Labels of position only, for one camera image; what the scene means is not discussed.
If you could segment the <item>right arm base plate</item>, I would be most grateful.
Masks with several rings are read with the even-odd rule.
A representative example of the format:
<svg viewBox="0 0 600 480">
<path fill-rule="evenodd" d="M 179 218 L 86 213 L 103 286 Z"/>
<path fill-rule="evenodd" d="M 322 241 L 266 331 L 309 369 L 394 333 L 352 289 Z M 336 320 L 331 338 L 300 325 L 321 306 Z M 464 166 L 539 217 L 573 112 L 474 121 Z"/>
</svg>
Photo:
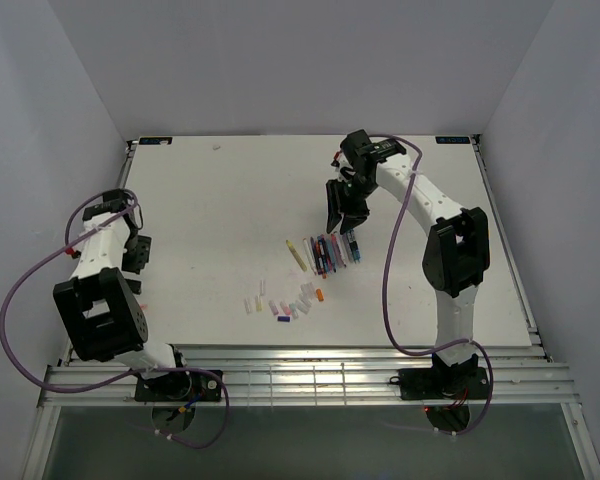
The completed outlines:
<svg viewBox="0 0 600 480">
<path fill-rule="evenodd" d="M 402 400 L 485 400 L 491 388 L 487 371 L 479 367 L 471 374 L 444 379 L 433 368 L 404 368 L 390 377 Z"/>
</svg>

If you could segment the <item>pink pen cap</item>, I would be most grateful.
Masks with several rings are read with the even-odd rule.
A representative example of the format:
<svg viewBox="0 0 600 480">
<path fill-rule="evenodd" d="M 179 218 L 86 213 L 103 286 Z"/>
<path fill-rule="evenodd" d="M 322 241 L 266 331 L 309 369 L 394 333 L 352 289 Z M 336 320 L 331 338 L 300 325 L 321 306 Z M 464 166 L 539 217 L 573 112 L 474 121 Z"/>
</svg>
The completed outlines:
<svg viewBox="0 0 600 480">
<path fill-rule="evenodd" d="M 285 315 L 287 315 L 287 316 L 291 315 L 291 309 L 289 308 L 289 306 L 284 301 L 280 302 L 280 307 L 281 307 L 281 309 L 282 309 L 282 311 L 284 312 Z"/>
</svg>

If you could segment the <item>yellow pen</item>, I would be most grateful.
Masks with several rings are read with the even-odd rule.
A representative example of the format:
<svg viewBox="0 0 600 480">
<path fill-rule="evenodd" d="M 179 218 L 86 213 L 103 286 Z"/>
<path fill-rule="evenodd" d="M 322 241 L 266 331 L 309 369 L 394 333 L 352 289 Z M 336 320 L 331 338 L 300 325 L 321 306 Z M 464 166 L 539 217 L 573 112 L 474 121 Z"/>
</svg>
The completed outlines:
<svg viewBox="0 0 600 480">
<path fill-rule="evenodd" d="M 291 255 L 294 258 L 294 260 L 296 261 L 296 263 L 298 264 L 301 271 L 306 272 L 307 266 L 306 266 L 305 262 L 303 261 L 302 257 L 300 256 L 300 254 L 298 253 L 298 251 L 296 250 L 293 243 L 288 239 L 285 241 L 285 243 L 286 243 L 286 246 L 287 246 L 289 252 L 291 253 Z"/>
</svg>

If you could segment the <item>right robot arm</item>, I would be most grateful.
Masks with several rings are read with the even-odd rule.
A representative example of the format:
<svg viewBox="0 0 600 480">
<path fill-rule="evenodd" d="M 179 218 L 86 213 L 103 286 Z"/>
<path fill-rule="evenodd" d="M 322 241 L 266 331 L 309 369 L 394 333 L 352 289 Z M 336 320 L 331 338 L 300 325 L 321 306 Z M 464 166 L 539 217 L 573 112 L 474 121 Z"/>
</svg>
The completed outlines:
<svg viewBox="0 0 600 480">
<path fill-rule="evenodd" d="M 377 189 L 400 203 L 426 235 L 422 259 L 425 279 L 436 297 L 437 332 L 429 368 L 405 368 L 393 383 L 404 400 L 485 399 L 489 371 L 480 367 L 482 351 L 473 339 L 478 287 L 490 267 L 487 215 L 450 199 L 407 158 L 415 144 L 395 136 L 373 141 L 364 130 L 348 134 L 332 162 L 338 176 L 326 184 L 327 230 L 348 236 L 364 223 L 368 197 Z"/>
</svg>

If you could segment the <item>violet pen cap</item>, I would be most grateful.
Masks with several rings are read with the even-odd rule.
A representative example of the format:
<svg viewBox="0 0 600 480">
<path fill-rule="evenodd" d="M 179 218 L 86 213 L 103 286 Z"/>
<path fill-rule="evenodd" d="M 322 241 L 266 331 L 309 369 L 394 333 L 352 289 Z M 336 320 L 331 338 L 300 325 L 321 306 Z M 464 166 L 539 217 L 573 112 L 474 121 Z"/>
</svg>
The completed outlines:
<svg viewBox="0 0 600 480">
<path fill-rule="evenodd" d="M 270 308 L 272 314 L 274 316 L 277 316 L 279 313 L 278 313 L 278 309 L 277 309 L 275 302 L 273 300 L 269 300 L 268 305 L 269 305 L 269 308 Z"/>
</svg>

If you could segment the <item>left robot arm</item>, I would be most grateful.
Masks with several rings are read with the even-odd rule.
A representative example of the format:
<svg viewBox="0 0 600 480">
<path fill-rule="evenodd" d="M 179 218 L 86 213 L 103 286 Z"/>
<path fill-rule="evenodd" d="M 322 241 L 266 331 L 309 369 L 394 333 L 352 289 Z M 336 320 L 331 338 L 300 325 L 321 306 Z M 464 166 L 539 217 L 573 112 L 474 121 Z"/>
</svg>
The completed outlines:
<svg viewBox="0 0 600 480">
<path fill-rule="evenodd" d="M 53 299 L 81 360 L 118 361 L 149 391 L 177 400 L 190 392 L 192 376 L 173 345 L 149 336 L 137 300 L 142 282 L 135 277 L 149 262 L 152 239 L 140 233 L 135 202 L 131 191 L 114 189 L 83 208 L 84 231 L 93 234 L 69 249 L 78 263 L 67 281 L 54 286 Z"/>
</svg>

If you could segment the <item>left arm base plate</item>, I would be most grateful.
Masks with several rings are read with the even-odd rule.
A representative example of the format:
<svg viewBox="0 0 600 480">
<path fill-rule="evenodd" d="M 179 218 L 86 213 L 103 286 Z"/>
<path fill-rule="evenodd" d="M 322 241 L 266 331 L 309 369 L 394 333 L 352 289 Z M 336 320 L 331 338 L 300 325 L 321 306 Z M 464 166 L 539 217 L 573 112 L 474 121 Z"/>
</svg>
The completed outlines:
<svg viewBox="0 0 600 480">
<path fill-rule="evenodd" d="M 200 373 L 168 373 L 148 380 L 137 378 L 134 400 L 137 402 L 181 402 L 195 398 L 201 402 L 219 402 L 219 382 Z"/>
</svg>

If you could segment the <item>green pen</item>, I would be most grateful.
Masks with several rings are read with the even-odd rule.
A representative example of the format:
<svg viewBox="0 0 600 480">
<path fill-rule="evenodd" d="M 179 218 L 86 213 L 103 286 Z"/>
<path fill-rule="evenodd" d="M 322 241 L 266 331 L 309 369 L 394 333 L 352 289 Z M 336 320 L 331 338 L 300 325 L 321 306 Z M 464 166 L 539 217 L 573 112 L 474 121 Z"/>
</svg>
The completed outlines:
<svg viewBox="0 0 600 480">
<path fill-rule="evenodd" d="M 355 239 L 355 234 L 353 230 L 349 230 L 346 233 L 346 238 L 349 246 L 349 251 L 351 253 L 351 261 L 353 263 L 358 262 L 358 253 L 357 253 L 357 243 Z"/>
</svg>

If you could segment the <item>orange red gel pen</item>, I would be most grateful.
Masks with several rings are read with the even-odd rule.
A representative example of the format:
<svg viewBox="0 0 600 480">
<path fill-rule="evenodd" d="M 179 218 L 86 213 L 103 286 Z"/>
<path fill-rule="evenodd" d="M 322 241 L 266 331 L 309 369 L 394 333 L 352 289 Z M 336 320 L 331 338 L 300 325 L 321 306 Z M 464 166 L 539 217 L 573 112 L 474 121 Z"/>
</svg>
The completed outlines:
<svg viewBox="0 0 600 480">
<path fill-rule="evenodd" d="M 318 251 L 318 253 L 319 253 L 319 255 L 320 255 L 320 264 L 321 264 L 321 268 L 322 268 L 322 271 L 323 271 L 322 278 L 323 278 L 323 279 L 326 279 L 327 275 L 325 274 L 325 270 L 324 270 L 324 263 L 323 263 L 323 259 L 322 259 L 322 257 L 321 257 L 321 250 L 320 250 L 319 237 L 320 237 L 320 236 L 317 236 L 317 237 L 316 237 L 316 239 L 315 239 L 315 244 L 316 244 L 316 250 Z"/>
</svg>

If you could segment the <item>purple gel pen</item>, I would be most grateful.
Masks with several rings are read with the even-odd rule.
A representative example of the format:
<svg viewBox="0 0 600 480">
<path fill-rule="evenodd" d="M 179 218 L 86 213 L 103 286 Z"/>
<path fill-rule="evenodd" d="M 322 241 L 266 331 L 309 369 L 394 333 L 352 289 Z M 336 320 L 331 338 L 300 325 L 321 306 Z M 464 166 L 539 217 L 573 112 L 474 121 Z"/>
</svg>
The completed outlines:
<svg viewBox="0 0 600 480">
<path fill-rule="evenodd" d="M 311 253 L 313 256 L 313 261 L 316 267 L 316 271 L 317 271 L 317 275 L 322 275 L 323 271 L 321 268 L 321 264 L 320 264 L 320 255 L 318 253 L 318 251 L 316 250 L 316 244 L 315 244 L 315 240 L 313 237 L 310 237 L 310 248 L 311 248 Z"/>
</svg>

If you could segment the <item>violet pen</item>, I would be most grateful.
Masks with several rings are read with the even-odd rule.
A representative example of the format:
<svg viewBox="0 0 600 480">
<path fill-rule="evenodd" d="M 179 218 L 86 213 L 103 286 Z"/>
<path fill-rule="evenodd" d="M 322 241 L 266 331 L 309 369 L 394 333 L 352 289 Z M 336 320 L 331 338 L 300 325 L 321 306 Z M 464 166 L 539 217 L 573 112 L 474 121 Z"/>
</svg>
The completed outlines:
<svg viewBox="0 0 600 480">
<path fill-rule="evenodd" d="M 347 256 L 347 261 L 348 261 L 348 263 L 352 264 L 352 263 L 354 263 L 354 259 L 353 259 L 353 255 L 352 255 L 352 252 L 350 249 L 349 241 L 348 241 L 346 235 L 344 235 L 344 234 L 342 234 L 340 237 L 341 237 L 341 240 L 343 243 L 343 248 L 344 248 L 346 256 Z"/>
</svg>

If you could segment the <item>light blue gel pen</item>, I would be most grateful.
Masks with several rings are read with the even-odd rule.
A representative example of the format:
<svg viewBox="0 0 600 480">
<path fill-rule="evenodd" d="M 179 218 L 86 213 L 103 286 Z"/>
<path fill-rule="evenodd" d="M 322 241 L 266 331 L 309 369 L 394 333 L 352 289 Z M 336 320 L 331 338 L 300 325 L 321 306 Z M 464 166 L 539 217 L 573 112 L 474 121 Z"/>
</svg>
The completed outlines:
<svg viewBox="0 0 600 480">
<path fill-rule="evenodd" d="M 325 274 L 329 275 L 332 272 L 332 264 L 331 264 L 331 260 L 329 257 L 329 250 L 327 248 L 327 244 L 326 244 L 324 235 L 320 235 L 319 243 L 320 243 L 321 257 L 322 257 L 323 263 L 324 263 Z"/>
</svg>

